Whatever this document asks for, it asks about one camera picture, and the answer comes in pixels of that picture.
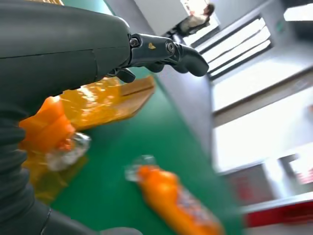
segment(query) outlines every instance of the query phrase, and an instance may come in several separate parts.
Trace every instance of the yellow plastic bag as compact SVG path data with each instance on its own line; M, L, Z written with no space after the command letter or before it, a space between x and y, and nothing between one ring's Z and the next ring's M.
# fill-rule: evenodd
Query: yellow plastic bag
M64 112L76 130L127 119L143 107L154 92L153 77L121 85L115 77L82 86L60 95Z

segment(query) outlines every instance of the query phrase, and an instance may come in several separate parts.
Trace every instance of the orange bottle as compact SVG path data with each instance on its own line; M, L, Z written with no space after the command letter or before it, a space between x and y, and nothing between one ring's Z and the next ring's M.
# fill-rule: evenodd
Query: orange bottle
M179 235L222 235L212 213L180 183L175 174L160 169L154 158L143 156L126 170L136 181L145 201Z
M74 164L89 148L91 141L88 136L75 132L59 96L47 98L35 115L21 121L20 126L26 132L20 147L44 154L52 171Z

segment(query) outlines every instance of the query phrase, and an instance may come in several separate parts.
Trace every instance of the gray wall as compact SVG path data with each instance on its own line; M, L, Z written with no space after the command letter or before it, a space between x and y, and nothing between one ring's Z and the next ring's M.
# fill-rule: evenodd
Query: gray wall
M247 14L266 0L210 0L215 5L215 13L221 29Z
M112 11L126 20L133 33L154 34L133 0L105 0Z
M117 16L128 22L133 32L153 34L133 0L106 0ZM198 138L204 151L211 149L210 88L207 77L180 74L166 66L158 76L168 96Z

